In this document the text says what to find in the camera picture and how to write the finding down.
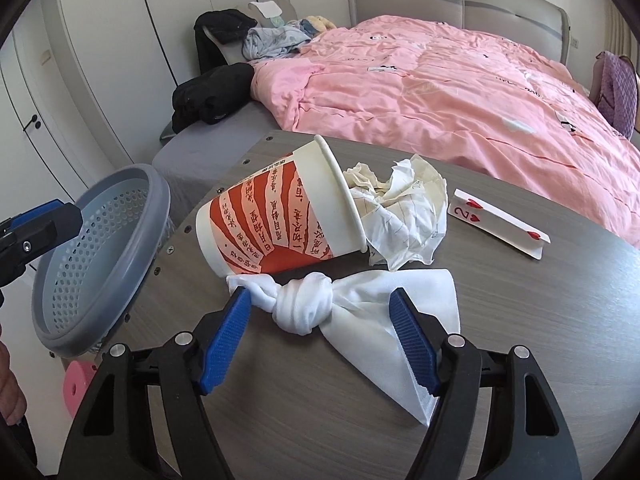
beige curtain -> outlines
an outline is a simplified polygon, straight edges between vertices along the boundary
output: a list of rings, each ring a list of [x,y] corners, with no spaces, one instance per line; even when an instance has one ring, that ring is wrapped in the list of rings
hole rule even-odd
[[[604,48],[617,56],[629,56],[638,68],[638,42],[616,5],[607,0]]]

pink blanket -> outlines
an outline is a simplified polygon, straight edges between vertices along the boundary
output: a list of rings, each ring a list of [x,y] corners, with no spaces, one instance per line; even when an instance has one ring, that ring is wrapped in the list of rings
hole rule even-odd
[[[640,248],[640,153],[561,64],[510,40],[380,16],[255,67],[284,130],[429,156],[500,178]]]

silver screw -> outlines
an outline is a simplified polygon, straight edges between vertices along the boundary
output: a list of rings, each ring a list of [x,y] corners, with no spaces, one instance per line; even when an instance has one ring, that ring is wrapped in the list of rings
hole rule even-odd
[[[513,353],[516,354],[520,359],[526,359],[531,355],[529,349],[526,346],[516,346],[513,349]]]
[[[111,349],[109,350],[109,353],[113,357],[120,357],[122,354],[124,354],[125,350],[126,348],[122,343],[117,343],[111,347]]]
[[[186,346],[193,341],[193,335],[190,332],[180,332],[174,339],[175,343],[180,346]]]
[[[451,334],[447,337],[447,341],[454,348],[462,348],[465,345],[465,338],[458,334]]]

laundry basket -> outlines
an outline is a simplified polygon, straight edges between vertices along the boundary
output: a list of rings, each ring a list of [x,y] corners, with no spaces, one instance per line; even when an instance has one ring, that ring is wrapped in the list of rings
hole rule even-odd
[[[80,234],[42,257],[31,301],[38,338],[62,357],[100,343],[172,232],[169,186],[148,164],[108,176],[76,205]]]

table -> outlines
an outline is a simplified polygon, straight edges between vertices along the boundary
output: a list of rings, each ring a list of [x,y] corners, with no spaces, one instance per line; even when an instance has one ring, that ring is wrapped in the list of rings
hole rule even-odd
[[[205,203],[309,142],[272,132],[229,171]],[[366,162],[380,179],[409,155],[327,139],[343,169]],[[523,344],[550,383],[577,447],[585,479],[620,445],[640,411],[640,251],[586,218],[491,177],[431,161],[449,195],[463,189],[547,232],[541,261],[449,217],[433,267],[456,283],[462,333],[479,348],[507,352]],[[153,264],[130,310],[110,336],[132,349],[191,330],[228,299],[197,243],[194,215],[177,228]],[[421,264],[410,264],[421,267]],[[364,254],[313,268],[341,278],[366,270]],[[281,283],[311,269],[289,271]],[[482,391],[461,478],[475,473],[488,418]],[[175,462],[158,392],[151,395],[158,449]],[[404,479],[425,428],[351,367],[318,329],[297,336],[254,309],[225,383],[204,400],[236,478]]]

